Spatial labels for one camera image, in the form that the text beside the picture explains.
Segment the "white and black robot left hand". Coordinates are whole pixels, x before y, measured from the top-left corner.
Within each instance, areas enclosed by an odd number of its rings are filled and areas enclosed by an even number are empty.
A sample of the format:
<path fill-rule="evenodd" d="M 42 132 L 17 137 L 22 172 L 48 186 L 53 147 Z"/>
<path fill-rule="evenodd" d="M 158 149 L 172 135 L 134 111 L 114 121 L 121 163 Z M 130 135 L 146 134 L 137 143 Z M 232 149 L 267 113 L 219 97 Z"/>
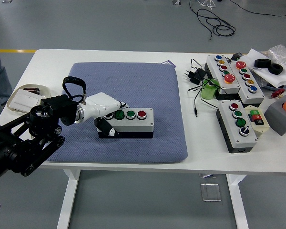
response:
<path fill-rule="evenodd" d="M 120 102 L 105 93 L 97 93 L 85 99 L 85 103 L 77 106 L 76 122 L 94 119 L 94 125 L 106 136 L 117 136 L 118 132 L 104 118 L 117 110 L 128 108 L 128 104 Z"/>

